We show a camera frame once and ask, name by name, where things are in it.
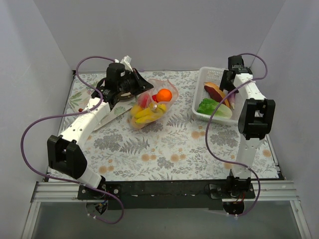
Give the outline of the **red apple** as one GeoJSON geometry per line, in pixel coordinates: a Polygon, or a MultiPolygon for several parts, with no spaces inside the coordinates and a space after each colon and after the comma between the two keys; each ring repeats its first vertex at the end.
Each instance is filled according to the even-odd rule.
{"type": "Polygon", "coordinates": [[[156,103],[159,102],[158,99],[157,99],[157,95],[152,95],[152,99],[153,99],[156,103]]]}
{"type": "Polygon", "coordinates": [[[144,109],[147,106],[148,100],[149,100],[149,95],[139,96],[137,99],[137,104],[144,109]]]}

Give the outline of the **purple eggplant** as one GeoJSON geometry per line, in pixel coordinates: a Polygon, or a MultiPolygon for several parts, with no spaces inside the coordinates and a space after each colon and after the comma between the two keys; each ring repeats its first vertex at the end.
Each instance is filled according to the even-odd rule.
{"type": "Polygon", "coordinates": [[[232,93],[229,97],[228,97],[228,103],[229,103],[229,106],[232,110],[235,109],[235,93],[232,93]]]}

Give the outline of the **orange fruit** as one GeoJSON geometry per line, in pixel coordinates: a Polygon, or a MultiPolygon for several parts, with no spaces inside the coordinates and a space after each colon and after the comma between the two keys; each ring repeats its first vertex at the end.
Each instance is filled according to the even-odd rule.
{"type": "Polygon", "coordinates": [[[170,102],[172,100],[172,92],[169,89],[161,89],[156,94],[157,102],[170,102]]]}

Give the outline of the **clear zip top bag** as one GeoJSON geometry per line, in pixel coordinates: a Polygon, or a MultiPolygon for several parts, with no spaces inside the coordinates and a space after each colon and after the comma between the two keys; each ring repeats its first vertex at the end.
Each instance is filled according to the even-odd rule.
{"type": "Polygon", "coordinates": [[[148,82],[153,88],[140,94],[130,110],[129,122],[135,130],[165,116],[178,98],[178,90],[169,80],[149,79],[148,82]]]}

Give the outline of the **yellow banana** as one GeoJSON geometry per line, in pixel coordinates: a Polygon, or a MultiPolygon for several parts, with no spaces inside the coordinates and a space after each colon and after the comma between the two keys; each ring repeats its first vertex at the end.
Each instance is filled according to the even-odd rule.
{"type": "Polygon", "coordinates": [[[136,123],[147,124],[161,118],[167,111],[165,104],[150,103],[147,108],[137,113],[134,118],[136,123]]]}

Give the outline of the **yellow lemon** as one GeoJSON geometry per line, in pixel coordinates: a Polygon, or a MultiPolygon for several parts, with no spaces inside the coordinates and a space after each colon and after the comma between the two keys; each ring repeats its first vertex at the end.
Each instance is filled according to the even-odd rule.
{"type": "Polygon", "coordinates": [[[135,116],[137,113],[139,113],[139,112],[142,111],[142,110],[143,110],[143,108],[140,107],[139,105],[134,105],[134,106],[131,108],[131,110],[130,110],[130,114],[131,114],[132,116],[135,116]]]}

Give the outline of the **yellow orange peach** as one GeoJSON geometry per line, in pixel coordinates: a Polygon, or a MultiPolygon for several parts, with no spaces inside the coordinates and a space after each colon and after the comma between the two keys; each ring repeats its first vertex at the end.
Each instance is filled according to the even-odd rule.
{"type": "Polygon", "coordinates": [[[141,129],[145,126],[145,124],[136,123],[136,120],[134,118],[131,119],[130,125],[134,130],[141,129]]]}

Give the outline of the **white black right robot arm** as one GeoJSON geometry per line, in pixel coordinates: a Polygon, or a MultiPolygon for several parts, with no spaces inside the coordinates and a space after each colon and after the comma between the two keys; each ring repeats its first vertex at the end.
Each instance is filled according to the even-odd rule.
{"type": "Polygon", "coordinates": [[[239,104],[242,110],[238,118],[239,150],[223,189],[231,198],[243,196],[250,191],[251,167],[257,148],[269,134],[274,118],[275,101],[267,99],[255,81],[242,55],[228,58],[228,70],[223,73],[220,89],[236,93],[242,99],[239,104]]]}

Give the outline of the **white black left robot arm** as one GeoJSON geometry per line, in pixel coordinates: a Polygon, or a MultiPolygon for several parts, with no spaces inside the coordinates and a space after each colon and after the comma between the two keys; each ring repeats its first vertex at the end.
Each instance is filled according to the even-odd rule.
{"type": "Polygon", "coordinates": [[[134,97],[152,88],[153,85],[132,68],[126,58],[110,63],[106,77],[98,82],[81,115],[59,136],[52,135],[48,139],[49,167],[89,186],[93,198],[103,198],[106,193],[105,178],[88,166],[82,148],[90,134],[124,95],[134,97]]]}

